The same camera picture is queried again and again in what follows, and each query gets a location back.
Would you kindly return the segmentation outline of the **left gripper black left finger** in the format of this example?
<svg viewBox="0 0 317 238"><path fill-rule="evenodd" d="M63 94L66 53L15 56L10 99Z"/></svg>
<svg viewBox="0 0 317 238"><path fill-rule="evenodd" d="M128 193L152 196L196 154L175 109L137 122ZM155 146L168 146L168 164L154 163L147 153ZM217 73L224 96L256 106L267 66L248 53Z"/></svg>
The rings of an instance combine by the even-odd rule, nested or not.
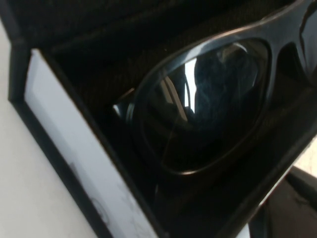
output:
<svg viewBox="0 0 317 238"><path fill-rule="evenodd" d="M271 197L265 204L269 238L315 238L317 211L300 197Z"/></svg>

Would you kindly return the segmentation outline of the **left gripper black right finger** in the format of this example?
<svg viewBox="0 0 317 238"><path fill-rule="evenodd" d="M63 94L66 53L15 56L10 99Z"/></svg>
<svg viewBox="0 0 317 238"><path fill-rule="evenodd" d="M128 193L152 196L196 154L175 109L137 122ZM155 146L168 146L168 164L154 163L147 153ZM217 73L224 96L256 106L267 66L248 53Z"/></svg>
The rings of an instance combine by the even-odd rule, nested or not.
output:
<svg viewBox="0 0 317 238"><path fill-rule="evenodd" d="M317 206L317 178L305 171L290 171L286 180L312 207Z"/></svg>

